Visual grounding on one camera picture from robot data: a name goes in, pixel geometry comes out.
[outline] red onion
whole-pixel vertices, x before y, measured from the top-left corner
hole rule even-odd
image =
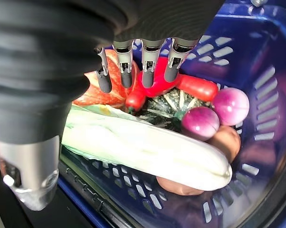
[[[221,89],[213,99],[212,104],[221,125],[236,125],[248,115],[248,97],[239,89]]]
[[[201,141],[210,139],[218,129],[219,118],[207,107],[193,108],[182,119],[182,133]]]

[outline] potato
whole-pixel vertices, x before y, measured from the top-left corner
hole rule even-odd
[[[181,196],[195,196],[204,192],[202,190],[194,189],[184,184],[180,184],[162,177],[157,177],[157,181],[159,185],[165,190]]]
[[[207,143],[221,150],[230,163],[235,159],[241,146],[240,136],[229,126],[220,126]]]

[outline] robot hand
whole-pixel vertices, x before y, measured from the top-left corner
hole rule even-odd
[[[0,0],[0,169],[30,209],[52,199],[71,102],[98,71],[111,81],[104,47],[118,54],[130,87],[132,44],[141,39],[143,85],[151,87],[163,41],[173,38],[165,80],[173,81],[223,0]]]

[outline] red chili pepper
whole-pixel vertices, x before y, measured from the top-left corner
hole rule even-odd
[[[132,113],[134,111],[139,111],[146,100],[146,96],[143,90],[136,88],[133,90],[125,101],[125,106],[128,108],[128,112]]]
[[[181,77],[178,75],[176,80],[173,82],[167,82],[164,79],[164,72],[167,66],[168,58],[159,57],[155,71],[154,71],[154,82],[152,87],[144,88],[143,90],[147,97],[155,97],[165,94],[170,89],[174,88],[179,82]],[[139,73],[138,80],[142,84],[142,71]]]
[[[202,101],[212,101],[218,93],[217,85],[211,81],[182,74],[180,77],[176,87]]]

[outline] green pumpkin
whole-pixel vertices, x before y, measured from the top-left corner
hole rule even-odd
[[[136,116],[157,127],[180,132],[181,120],[185,113],[200,106],[209,107],[210,103],[174,88],[164,95],[148,98]]]

